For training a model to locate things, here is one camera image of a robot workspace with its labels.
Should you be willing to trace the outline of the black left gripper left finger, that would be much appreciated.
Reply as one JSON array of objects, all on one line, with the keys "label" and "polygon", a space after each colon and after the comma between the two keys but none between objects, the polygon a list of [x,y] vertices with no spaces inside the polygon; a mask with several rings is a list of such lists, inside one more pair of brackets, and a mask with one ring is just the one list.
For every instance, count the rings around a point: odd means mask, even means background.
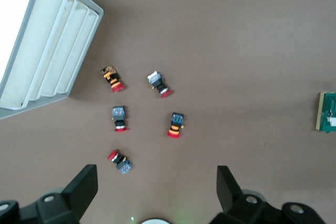
[{"label": "black left gripper left finger", "polygon": [[97,192],[97,166],[89,164],[65,188],[50,190],[25,207],[0,201],[0,224],[80,224]]}]

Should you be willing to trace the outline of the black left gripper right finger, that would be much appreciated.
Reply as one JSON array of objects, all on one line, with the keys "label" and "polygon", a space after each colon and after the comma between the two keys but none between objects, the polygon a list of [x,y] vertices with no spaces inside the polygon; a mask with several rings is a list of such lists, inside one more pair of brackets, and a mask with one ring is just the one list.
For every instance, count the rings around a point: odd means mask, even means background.
[{"label": "black left gripper right finger", "polygon": [[311,207],[287,202],[277,209],[241,190],[228,166],[217,167],[216,192],[222,207],[209,224],[326,224]]}]

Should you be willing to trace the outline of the green load switch white lever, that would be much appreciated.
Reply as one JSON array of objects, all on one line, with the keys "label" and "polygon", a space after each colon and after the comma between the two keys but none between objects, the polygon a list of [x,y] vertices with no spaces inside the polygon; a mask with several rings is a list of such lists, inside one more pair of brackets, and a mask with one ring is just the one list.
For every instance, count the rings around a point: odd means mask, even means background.
[{"label": "green load switch white lever", "polygon": [[316,130],[336,132],[336,92],[321,92],[319,96]]}]

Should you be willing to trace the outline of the red mushroom button grey body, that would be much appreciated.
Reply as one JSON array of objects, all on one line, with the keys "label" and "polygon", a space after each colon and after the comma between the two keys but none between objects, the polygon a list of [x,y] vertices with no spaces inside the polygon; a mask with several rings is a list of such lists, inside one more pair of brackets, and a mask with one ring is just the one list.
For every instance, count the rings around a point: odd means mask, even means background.
[{"label": "red mushroom button grey body", "polygon": [[115,132],[124,132],[127,130],[125,119],[126,112],[124,106],[114,106],[112,108],[112,119],[115,125]]},{"label": "red mushroom button grey body", "polygon": [[132,168],[131,161],[126,156],[121,154],[118,150],[113,150],[109,154],[108,160],[113,162],[117,170],[122,174],[128,173]]}]

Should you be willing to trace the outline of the red mushroom button orange body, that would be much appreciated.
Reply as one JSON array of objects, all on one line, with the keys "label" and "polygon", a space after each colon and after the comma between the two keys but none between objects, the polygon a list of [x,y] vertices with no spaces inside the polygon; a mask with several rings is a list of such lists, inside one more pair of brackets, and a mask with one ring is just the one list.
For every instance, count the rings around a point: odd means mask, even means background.
[{"label": "red mushroom button orange body", "polygon": [[120,81],[120,76],[114,66],[106,66],[100,70],[100,73],[110,85],[112,93],[117,93],[124,89],[124,85]]}]

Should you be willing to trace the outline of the red mushroom button white-grey body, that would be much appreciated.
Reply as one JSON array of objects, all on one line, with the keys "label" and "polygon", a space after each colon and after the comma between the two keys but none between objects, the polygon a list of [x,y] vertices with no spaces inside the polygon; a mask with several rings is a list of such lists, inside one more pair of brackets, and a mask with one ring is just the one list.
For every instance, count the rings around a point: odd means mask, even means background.
[{"label": "red mushroom button white-grey body", "polygon": [[148,82],[152,85],[152,89],[156,89],[161,98],[165,98],[171,94],[171,90],[164,83],[161,74],[158,71],[154,71],[147,76]]}]

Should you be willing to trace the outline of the white compartment storage bin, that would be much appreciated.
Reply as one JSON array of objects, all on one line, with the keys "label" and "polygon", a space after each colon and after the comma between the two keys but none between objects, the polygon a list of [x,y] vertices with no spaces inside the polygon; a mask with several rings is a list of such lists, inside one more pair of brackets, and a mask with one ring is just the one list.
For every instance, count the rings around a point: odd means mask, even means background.
[{"label": "white compartment storage bin", "polygon": [[92,0],[0,0],[0,120],[69,96],[102,17]]}]

